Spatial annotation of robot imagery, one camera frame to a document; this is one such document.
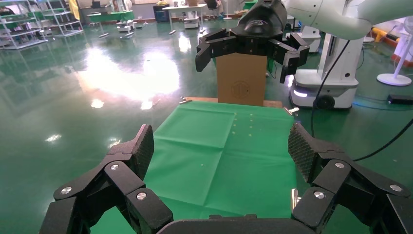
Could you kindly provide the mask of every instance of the green fabric sheet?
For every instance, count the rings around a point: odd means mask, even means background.
[[[253,0],[253,1],[246,1],[244,3],[244,7],[243,9],[251,9],[251,7],[256,4],[258,2],[258,0]]]
[[[90,18],[90,21],[94,23],[114,21],[114,20],[127,21],[127,20],[135,19],[135,15],[133,14],[133,11],[112,12],[107,15],[102,15],[99,13],[99,14],[93,14],[93,15],[88,15],[88,16]]]
[[[155,131],[145,183],[175,220],[209,215],[291,216],[295,164],[284,109],[189,102]]]

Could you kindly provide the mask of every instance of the metal rivet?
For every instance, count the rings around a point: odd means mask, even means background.
[[[395,184],[390,185],[390,188],[393,189],[396,192],[401,192],[402,191],[402,189],[399,186],[395,185]]]
[[[344,168],[344,165],[342,163],[336,162],[336,167],[338,168]]]
[[[71,190],[72,190],[71,187],[66,187],[66,188],[62,189],[61,193],[62,194],[68,194]]]
[[[136,195],[136,198],[141,201],[146,198],[146,193],[138,193],[138,195]]]
[[[325,195],[322,192],[314,192],[314,196],[318,199],[323,199]]]

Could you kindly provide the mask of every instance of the desk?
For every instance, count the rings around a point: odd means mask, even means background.
[[[99,14],[91,14],[88,16],[90,18],[90,21],[93,23],[113,21],[113,20],[128,21],[128,20],[135,19],[135,15],[133,14],[133,11],[112,12],[107,15],[102,15],[101,13],[99,13]]]
[[[162,10],[168,10],[169,11],[169,22],[170,22],[170,35],[175,33],[175,30],[173,29],[172,26],[172,17],[171,14],[174,13],[182,13],[182,12],[189,12],[189,11],[199,11],[201,13],[201,31],[204,30],[204,21],[203,21],[203,15],[202,15],[202,8],[204,8],[206,4],[198,4],[197,6],[169,6],[162,8]]]

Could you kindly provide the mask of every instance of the shelving unit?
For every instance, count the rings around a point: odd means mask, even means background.
[[[21,4],[27,7],[28,11],[23,11]],[[1,29],[0,34],[0,49],[17,50],[32,45],[47,42],[42,36],[37,36],[36,32],[42,30],[39,20],[28,0],[2,0],[0,6],[16,5],[19,9],[19,15],[0,16]],[[30,23],[34,23],[37,28],[31,27]]]
[[[61,8],[53,8],[50,2],[59,1]],[[61,0],[39,0],[38,6],[41,8],[40,4],[45,3],[49,6],[49,9],[42,11],[44,19],[53,19],[54,22],[50,27],[58,27],[60,33],[58,34],[50,34],[46,35],[47,37],[68,37],[72,35],[76,35],[83,32],[83,26],[79,20],[71,20],[69,15],[71,14],[70,11],[67,11],[62,3]],[[75,29],[73,24],[78,23],[80,25],[80,29]]]

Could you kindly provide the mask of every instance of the green epoxy floor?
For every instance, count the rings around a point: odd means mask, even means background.
[[[209,32],[236,23],[206,22],[205,26]],[[110,25],[105,26],[112,32],[107,39],[98,39],[99,32],[86,29],[85,34],[66,40],[0,52],[0,233],[37,233],[54,190],[96,166],[111,144],[133,138],[142,124],[156,129],[180,96],[217,96],[213,63],[202,73],[195,71],[200,35],[178,23],[174,27],[177,33],[170,36],[168,23],[149,24],[132,39],[120,40]],[[394,71],[393,50],[385,44],[366,50],[357,72],[358,95],[385,99],[390,93],[413,94],[413,85],[392,87],[375,79]],[[311,55],[304,68],[316,68],[318,60],[319,55]],[[291,107],[287,84],[272,78],[267,78],[265,99]],[[349,111],[318,111],[315,121],[317,137],[340,144],[354,158],[390,140],[413,116],[406,107],[384,101],[357,97],[355,103],[393,110],[353,106]],[[307,129],[309,113],[300,110],[296,116]],[[412,191],[412,138],[409,130],[387,150],[360,164]],[[131,233],[114,210],[93,231]],[[324,233],[350,231],[368,233],[348,210],[338,207]]]

